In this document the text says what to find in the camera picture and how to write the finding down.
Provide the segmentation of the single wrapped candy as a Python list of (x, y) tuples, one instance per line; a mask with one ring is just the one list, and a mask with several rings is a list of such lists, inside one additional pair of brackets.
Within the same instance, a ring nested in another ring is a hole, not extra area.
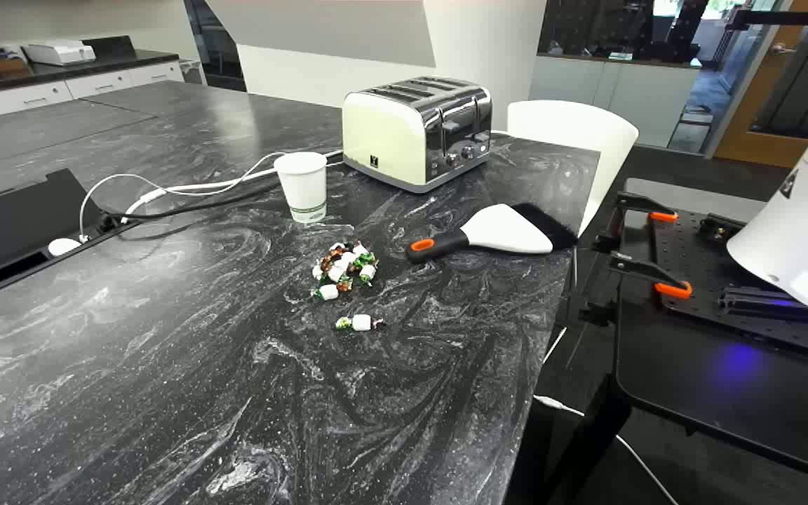
[(350, 318), (340, 318), (334, 323), (334, 330), (366, 335), (366, 330), (378, 330), (378, 328), (383, 328), (383, 321), (372, 318), (372, 315), (350, 315)]

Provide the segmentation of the cream and chrome toaster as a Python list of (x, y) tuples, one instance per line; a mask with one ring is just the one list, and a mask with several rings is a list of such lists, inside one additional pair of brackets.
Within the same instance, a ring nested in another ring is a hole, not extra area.
[(352, 89), (343, 100), (343, 161), (393, 187), (428, 193), (490, 154), (486, 86), (414, 75)]

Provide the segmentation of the black table power box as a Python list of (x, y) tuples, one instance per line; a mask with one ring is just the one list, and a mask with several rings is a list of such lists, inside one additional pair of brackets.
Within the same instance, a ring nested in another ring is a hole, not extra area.
[(115, 229), (70, 169), (0, 192), (0, 290)]

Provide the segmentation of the white chair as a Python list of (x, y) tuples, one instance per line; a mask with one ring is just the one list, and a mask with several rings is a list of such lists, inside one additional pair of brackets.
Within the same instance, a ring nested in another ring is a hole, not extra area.
[(598, 172), (582, 207), (581, 229), (587, 229), (627, 161), (640, 130), (618, 113), (581, 100), (514, 100), (504, 130), (511, 137), (542, 140), (598, 154)]

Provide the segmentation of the white countertop appliance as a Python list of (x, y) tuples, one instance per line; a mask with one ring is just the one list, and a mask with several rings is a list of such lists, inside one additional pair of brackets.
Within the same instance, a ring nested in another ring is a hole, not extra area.
[(79, 64), (93, 63), (96, 51), (82, 40), (27, 43), (26, 57), (33, 64)]

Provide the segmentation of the white kitchen cabinets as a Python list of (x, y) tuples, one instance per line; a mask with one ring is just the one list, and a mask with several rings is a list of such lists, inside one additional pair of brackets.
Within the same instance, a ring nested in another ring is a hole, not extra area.
[(12, 89), (0, 89), (0, 114), (93, 98), (93, 95), (131, 89), (131, 86), (156, 85), (156, 82), (178, 82), (178, 79), (181, 79), (181, 67), (177, 63), (156, 63), (156, 64), (143, 64), (143, 67), (12, 86)]

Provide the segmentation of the pile of wrapped candies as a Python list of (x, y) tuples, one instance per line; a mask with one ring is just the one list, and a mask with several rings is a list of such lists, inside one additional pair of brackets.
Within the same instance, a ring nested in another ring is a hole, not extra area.
[(371, 286), (378, 274), (378, 256), (362, 241), (337, 241), (310, 266), (315, 298), (337, 300), (355, 284)]

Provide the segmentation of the orange black clamp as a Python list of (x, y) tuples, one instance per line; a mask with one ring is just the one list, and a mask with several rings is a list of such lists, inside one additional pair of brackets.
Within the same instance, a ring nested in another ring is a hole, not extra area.
[[(636, 211), (644, 215), (644, 243), (647, 256), (627, 256), (622, 251), (622, 229), (625, 229), (625, 213)], [(602, 252), (608, 265), (619, 272), (636, 272), (650, 280), (650, 293), (664, 298), (664, 300), (689, 300), (693, 298), (693, 284), (685, 274), (675, 274), (660, 265), (657, 252), (657, 227), (660, 225), (675, 225), (679, 213), (650, 196), (640, 193), (619, 193), (613, 200), (613, 211), (608, 215), (606, 229), (592, 241), (594, 252)]]

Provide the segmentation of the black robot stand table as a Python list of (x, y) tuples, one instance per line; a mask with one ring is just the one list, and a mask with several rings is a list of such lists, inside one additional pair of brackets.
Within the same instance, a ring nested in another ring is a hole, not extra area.
[(647, 280), (618, 280), (613, 364), (546, 481), (568, 505), (634, 409), (808, 475), (808, 354), (671, 315)]

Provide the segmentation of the white paper cup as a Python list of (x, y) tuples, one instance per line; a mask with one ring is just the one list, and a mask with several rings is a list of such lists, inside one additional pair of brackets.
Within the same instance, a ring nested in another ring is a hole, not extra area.
[(299, 225), (320, 222), (326, 215), (327, 158), (320, 151), (281, 154), (274, 172), (292, 218)]

